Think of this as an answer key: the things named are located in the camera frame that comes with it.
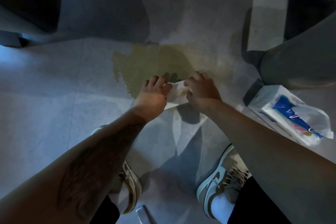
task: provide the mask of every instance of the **white sock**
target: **white sock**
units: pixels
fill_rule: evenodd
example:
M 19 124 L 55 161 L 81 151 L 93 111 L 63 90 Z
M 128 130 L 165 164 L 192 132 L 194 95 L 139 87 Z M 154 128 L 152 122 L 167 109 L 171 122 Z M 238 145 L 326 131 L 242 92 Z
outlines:
M 220 195 L 214 197 L 212 200 L 211 213 L 213 217 L 215 217 L 222 224 L 227 224 L 234 206 L 234 204 L 227 200 L 226 195 L 223 192 Z
M 123 182 L 119 193 L 109 193 L 108 196 L 111 199 L 111 202 L 118 207 L 119 213 L 123 214 L 124 211 L 127 209 L 129 203 L 129 190 L 127 185 Z

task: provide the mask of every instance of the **tile grout line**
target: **tile grout line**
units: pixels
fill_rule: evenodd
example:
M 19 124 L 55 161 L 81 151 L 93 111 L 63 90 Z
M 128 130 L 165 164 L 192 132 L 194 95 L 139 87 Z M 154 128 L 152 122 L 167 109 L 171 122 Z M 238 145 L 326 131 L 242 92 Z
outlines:
M 76 101 L 76 94 L 77 94 L 77 87 L 78 87 L 78 78 L 79 78 L 79 72 L 80 72 L 80 69 L 81 69 L 82 57 L 83 57 L 83 45 L 84 45 L 84 39 L 82 39 L 81 53 L 80 53 L 79 64 L 78 64 L 78 73 L 77 73 L 77 80 L 76 80 L 75 94 L 74 94 L 74 97 L 73 97 L 72 114 L 71 114 L 71 120 L 70 120 L 70 129 L 69 129 L 69 137 L 68 137 L 68 146 L 66 147 L 67 150 L 69 150 L 70 133 L 71 133 L 71 127 L 72 127 L 72 118 L 73 118 L 73 116 L 74 116 L 74 111 L 75 111 L 75 101 Z

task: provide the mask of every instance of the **shoe sole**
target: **shoe sole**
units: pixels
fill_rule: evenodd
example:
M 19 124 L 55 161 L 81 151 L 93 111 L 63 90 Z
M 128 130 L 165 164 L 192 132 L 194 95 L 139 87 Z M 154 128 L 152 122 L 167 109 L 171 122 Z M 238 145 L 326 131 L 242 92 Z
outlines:
M 231 144 L 229 145 L 226 150 L 224 151 L 219 164 L 216 168 L 216 170 L 207 178 L 205 179 L 204 182 L 201 183 L 201 185 L 198 187 L 197 192 L 196 192 L 196 196 L 197 196 L 197 200 L 200 204 L 203 204 L 204 202 L 200 202 L 200 194 L 203 191 L 203 189 L 212 181 L 212 179 L 216 176 L 216 174 L 219 172 L 219 170 L 221 169 L 221 164 L 223 163 L 225 157 L 227 156 L 227 154 L 234 148 L 234 146 Z

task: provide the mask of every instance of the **finger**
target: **finger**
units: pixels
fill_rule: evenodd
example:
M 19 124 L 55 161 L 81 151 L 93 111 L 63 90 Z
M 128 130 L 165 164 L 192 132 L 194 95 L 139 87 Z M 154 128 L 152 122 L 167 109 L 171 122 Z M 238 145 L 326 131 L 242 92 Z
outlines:
M 193 77 L 189 77 L 188 79 L 186 79 L 183 83 L 183 85 L 185 87 L 191 86 L 193 83 L 195 82 L 195 78 Z
M 191 103 L 192 102 L 192 100 L 193 100 L 193 93 L 190 91 L 190 90 L 188 90 L 188 92 L 187 92 L 187 100 Z
M 195 78 L 196 80 L 201 80 L 201 79 L 203 79 L 203 76 L 199 73 L 199 71 L 195 71 L 195 72 L 192 74 L 192 77 Z
M 156 84 L 156 82 L 158 81 L 159 77 L 158 76 L 152 76 L 150 79 L 149 79 L 149 85 L 150 86 L 154 86 Z
M 202 73 L 204 79 L 210 79 L 207 73 Z
M 155 86 L 158 86 L 158 87 L 163 87 L 163 85 L 167 83 L 167 80 L 165 77 L 161 76 L 158 81 L 156 82 Z
M 148 84 L 149 84 L 149 80 L 146 80 L 146 81 L 143 83 L 142 87 L 145 88 L 145 87 L 148 86 Z
M 163 94 L 166 96 L 168 95 L 168 93 L 170 92 L 170 90 L 172 89 L 172 85 L 170 83 L 167 83 L 163 86 Z

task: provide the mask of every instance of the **forearm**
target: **forearm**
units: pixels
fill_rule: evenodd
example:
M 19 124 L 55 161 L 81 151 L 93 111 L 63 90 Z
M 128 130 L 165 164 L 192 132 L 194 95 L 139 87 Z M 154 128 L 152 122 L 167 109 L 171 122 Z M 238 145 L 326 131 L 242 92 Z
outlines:
M 292 223 L 334 218 L 336 166 L 224 103 L 206 113 L 233 143 L 250 172 Z
M 146 121 L 133 110 L 0 201 L 1 223 L 88 223 Z

